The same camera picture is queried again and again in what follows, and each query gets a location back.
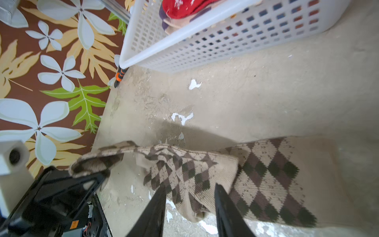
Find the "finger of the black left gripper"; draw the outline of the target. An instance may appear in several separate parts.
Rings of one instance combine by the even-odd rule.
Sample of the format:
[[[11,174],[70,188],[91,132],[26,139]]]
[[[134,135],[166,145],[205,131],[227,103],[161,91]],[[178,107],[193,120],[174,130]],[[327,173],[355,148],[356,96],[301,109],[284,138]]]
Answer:
[[[62,216],[74,217],[74,214],[96,194],[107,176],[108,172],[101,171],[73,178],[66,170],[48,167],[32,183],[16,208],[23,202],[34,202]]]

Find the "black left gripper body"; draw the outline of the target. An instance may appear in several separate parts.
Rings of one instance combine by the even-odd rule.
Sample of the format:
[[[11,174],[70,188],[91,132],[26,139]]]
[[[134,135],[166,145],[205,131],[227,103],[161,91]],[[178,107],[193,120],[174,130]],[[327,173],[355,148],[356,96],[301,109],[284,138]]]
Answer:
[[[23,202],[1,220],[2,237],[111,237],[100,200],[94,194],[74,217],[34,202]]]

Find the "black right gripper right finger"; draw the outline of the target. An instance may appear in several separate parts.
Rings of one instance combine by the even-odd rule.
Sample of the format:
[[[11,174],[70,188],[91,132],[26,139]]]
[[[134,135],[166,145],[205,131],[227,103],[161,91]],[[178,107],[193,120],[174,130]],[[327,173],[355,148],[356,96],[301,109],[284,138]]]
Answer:
[[[255,237],[222,185],[216,184],[214,197],[219,237]]]

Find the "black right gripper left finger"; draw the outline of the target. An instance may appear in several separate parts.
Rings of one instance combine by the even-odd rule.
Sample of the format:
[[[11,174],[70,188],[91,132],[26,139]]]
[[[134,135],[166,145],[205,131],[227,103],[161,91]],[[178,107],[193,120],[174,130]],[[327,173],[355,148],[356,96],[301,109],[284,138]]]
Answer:
[[[162,237],[165,205],[166,192],[160,187],[126,237]]]

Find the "beige brown argyle sock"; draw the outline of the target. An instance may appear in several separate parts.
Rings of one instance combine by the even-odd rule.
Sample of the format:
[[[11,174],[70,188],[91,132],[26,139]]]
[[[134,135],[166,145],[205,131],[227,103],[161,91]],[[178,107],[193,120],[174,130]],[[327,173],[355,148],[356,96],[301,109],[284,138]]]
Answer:
[[[229,192],[238,170],[238,158],[231,155],[168,144],[140,147],[124,141],[81,156],[70,165],[69,174],[73,178],[109,174],[127,153],[132,153],[136,165],[145,172],[143,184],[154,191],[163,187],[178,212],[194,223],[216,212],[216,185]]]

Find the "beige purple striped sock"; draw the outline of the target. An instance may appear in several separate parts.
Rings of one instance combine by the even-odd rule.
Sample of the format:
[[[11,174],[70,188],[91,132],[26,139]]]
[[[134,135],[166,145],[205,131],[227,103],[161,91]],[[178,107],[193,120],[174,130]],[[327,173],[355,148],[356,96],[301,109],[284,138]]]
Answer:
[[[162,20],[162,28],[163,30],[169,35],[176,30],[188,25],[193,20],[197,19],[198,17],[204,15],[205,13],[209,12],[211,9],[216,8],[218,5],[222,4],[225,1],[219,1],[214,4],[210,4],[203,10],[199,11],[198,13],[192,14],[188,17],[182,18],[182,19],[173,19],[166,15],[166,13],[163,11],[162,6],[160,6],[159,9],[159,16]]]

